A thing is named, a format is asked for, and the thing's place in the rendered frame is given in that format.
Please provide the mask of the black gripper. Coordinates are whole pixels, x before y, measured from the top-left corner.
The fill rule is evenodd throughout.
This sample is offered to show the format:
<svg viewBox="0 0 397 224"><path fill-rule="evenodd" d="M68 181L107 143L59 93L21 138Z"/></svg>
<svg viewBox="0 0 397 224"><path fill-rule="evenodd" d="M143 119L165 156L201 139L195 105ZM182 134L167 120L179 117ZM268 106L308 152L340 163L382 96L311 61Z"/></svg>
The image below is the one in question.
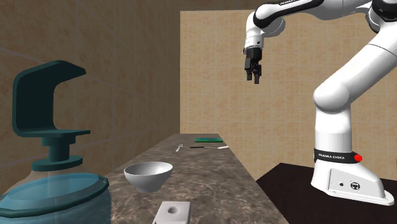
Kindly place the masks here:
<svg viewBox="0 0 397 224"><path fill-rule="evenodd" d="M259 62L262 59L262 49L259 47L247 48L245 49L245 55L244 69L247 70L247 81L252 80L251 70L254 69L254 83L259 84L261 77L261 65Z"/></svg>

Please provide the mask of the dark robot stand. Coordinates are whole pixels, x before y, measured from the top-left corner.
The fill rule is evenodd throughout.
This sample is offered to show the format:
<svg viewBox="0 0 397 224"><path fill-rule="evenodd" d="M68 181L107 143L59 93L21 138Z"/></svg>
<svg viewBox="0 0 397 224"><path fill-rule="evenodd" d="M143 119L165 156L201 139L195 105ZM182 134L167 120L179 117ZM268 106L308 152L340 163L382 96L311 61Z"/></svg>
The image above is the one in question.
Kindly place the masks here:
<svg viewBox="0 0 397 224"><path fill-rule="evenodd" d="M332 197L311 186L313 168L280 163L256 182L289 224L397 224L397 181L383 179L395 205Z"/></svg>

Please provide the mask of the white bowl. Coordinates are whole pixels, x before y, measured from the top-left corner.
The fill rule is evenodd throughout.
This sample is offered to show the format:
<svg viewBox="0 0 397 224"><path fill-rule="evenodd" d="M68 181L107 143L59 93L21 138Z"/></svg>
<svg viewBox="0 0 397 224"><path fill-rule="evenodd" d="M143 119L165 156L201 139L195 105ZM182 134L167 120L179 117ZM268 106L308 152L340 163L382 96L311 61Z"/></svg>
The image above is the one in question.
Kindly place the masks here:
<svg viewBox="0 0 397 224"><path fill-rule="evenodd" d="M173 166L167 162L141 162L124 169L127 181L141 193L153 193L161 189L170 178Z"/></svg>

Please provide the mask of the white block with hole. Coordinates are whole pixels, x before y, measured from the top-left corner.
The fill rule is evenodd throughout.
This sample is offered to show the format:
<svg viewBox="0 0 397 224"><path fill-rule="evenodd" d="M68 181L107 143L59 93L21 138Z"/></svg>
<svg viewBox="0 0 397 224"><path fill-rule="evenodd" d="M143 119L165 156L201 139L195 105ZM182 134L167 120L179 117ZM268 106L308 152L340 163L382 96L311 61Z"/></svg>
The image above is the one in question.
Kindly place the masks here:
<svg viewBox="0 0 397 224"><path fill-rule="evenodd" d="M191 224L190 202L163 201L152 224Z"/></svg>

